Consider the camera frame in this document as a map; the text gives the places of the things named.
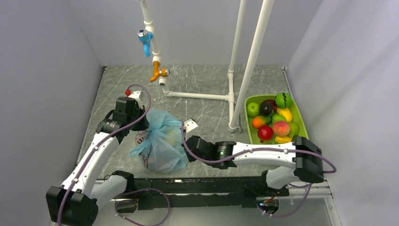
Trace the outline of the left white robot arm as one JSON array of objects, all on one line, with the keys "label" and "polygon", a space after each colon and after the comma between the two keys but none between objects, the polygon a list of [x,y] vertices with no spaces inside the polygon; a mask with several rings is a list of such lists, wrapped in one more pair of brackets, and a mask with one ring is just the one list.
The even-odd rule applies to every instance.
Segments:
[{"label": "left white robot arm", "polygon": [[60,186],[46,193],[50,218],[59,226],[91,226],[111,199],[128,198],[136,189],[134,175],[117,170],[100,184],[100,171],[130,131],[148,128],[146,108],[138,97],[119,97],[115,108],[99,122],[89,149]]}]

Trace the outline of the light blue plastic bag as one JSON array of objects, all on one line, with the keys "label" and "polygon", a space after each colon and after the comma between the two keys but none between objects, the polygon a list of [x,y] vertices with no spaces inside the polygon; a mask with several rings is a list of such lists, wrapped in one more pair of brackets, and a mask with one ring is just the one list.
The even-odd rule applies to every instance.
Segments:
[{"label": "light blue plastic bag", "polygon": [[188,157],[182,147],[181,122],[161,109],[149,110],[146,119],[148,128],[138,132],[129,156],[138,156],[145,168],[157,173],[185,168]]}]

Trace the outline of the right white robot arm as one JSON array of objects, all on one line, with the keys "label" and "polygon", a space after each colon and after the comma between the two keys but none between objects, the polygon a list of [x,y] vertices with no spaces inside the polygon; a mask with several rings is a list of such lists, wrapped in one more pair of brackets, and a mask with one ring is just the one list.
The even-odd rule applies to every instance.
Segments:
[{"label": "right white robot arm", "polygon": [[285,185],[302,181],[316,184],[324,181],[322,152],[305,137],[277,145],[245,144],[234,141],[210,143],[192,136],[183,142],[190,161],[201,161],[221,170],[243,165],[267,165],[275,169],[262,173],[259,189],[271,195]]}]

